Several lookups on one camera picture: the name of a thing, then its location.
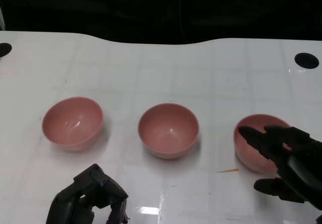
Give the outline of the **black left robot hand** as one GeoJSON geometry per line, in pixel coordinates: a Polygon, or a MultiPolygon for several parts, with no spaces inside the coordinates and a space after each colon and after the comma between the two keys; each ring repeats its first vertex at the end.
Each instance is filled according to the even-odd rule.
{"type": "Polygon", "coordinates": [[[52,201],[47,223],[92,223],[93,207],[111,207],[106,223],[128,223],[128,195],[98,164],[78,174],[52,201]]]}

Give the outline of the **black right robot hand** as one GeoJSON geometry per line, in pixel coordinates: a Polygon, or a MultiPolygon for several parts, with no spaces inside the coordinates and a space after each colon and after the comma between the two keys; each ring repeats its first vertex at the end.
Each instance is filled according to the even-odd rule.
{"type": "Polygon", "coordinates": [[[321,142],[295,127],[271,125],[264,130],[238,127],[247,144],[277,167],[277,178],[259,179],[254,189],[321,209],[321,142]]]}

